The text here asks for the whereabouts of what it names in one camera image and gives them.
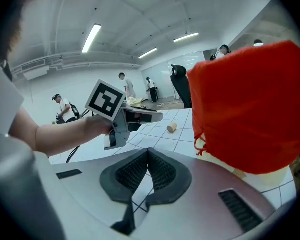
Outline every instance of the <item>ceiling light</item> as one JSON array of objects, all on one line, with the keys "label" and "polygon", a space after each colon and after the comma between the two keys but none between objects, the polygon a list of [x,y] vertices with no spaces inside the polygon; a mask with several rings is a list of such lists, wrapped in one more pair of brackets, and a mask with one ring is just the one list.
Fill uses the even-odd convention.
[{"label": "ceiling light", "polygon": [[253,46],[257,47],[257,46],[263,46],[264,43],[260,40],[260,39],[256,39],[253,42]]},{"label": "ceiling light", "polygon": [[188,34],[188,35],[186,35],[186,36],[184,36],[184,37],[175,39],[175,40],[173,40],[173,41],[176,43],[176,42],[179,42],[179,41],[181,41],[181,40],[183,40],[183,39],[192,38],[192,37],[195,37],[195,36],[198,36],[198,35],[199,35],[199,33]]},{"label": "ceiling light", "polygon": [[139,59],[142,59],[143,57],[145,57],[145,56],[147,56],[147,55],[149,55],[149,54],[152,54],[152,53],[155,52],[156,50],[158,50],[158,49],[157,49],[157,48],[154,48],[154,49],[152,49],[152,50],[146,52],[144,55],[141,55],[141,56],[139,57]]},{"label": "ceiling light", "polygon": [[83,54],[86,54],[89,51],[89,48],[92,45],[92,43],[100,29],[101,29],[101,25],[98,25],[98,24],[93,25],[93,28],[92,28],[88,38],[86,39],[84,47],[82,49]]}]

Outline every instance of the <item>paper roll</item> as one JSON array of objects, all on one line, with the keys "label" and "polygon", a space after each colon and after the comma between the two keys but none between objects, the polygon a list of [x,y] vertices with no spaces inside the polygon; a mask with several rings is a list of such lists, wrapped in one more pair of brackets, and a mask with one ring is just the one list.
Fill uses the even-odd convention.
[{"label": "paper roll", "polygon": [[175,122],[172,122],[170,125],[166,127],[169,133],[174,133],[175,130],[177,129],[177,124]]}]

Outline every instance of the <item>ceiling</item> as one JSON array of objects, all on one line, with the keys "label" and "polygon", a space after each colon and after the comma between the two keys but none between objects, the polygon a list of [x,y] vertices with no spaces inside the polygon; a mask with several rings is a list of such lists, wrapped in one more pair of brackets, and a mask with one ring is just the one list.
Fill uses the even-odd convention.
[{"label": "ceiling", "polygon": [[275,0],[264,10],[262,17],[249,26],[244,34],[230,47],[232,51],[253,46],[256,39],[264,44],[292,40],[300,47],[300,33],[290,13]]},{"label": "ceiling", "polygon": [[[12,68],[47,60],[58,66],[111,62],[140,67],[155,56],[174,51],[191,42],[211,42],[214,49],[225,32],[224,21],[234,24],[252,0],[36,0],[23,11],[22,38],[9,60]],[[284,22],[284,18],[275,18]],[[102,25],[88,54],[81,54],[94,24]],[[199,32],[180,42],[174,39]],[[153,48],[158,51],[138,57]]]}]

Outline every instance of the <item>red cloth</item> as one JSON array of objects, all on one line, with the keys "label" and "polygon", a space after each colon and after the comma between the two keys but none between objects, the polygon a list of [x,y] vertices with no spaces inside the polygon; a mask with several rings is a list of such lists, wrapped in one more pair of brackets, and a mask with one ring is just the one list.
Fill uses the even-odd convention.
[{"label": "red cloth", "polygon": [[228,165],[265,174],[300,154],[300,48],[246,47],[187,73],[195,139]]}]

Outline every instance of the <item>black chair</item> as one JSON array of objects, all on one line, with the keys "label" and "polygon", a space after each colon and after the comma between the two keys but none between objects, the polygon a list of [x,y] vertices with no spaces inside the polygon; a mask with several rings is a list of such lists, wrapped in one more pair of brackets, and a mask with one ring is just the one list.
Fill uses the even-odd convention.
[{"label": "black chair", "polygon": [[170,76],[171,82],[179,94],[181,100],[184,103],[185,109],[192,108],[191,102],[191,93],[189,80],[186,76],[187,70],[185,67],[180,65],[171,65],[172,66],[172,75]]}]

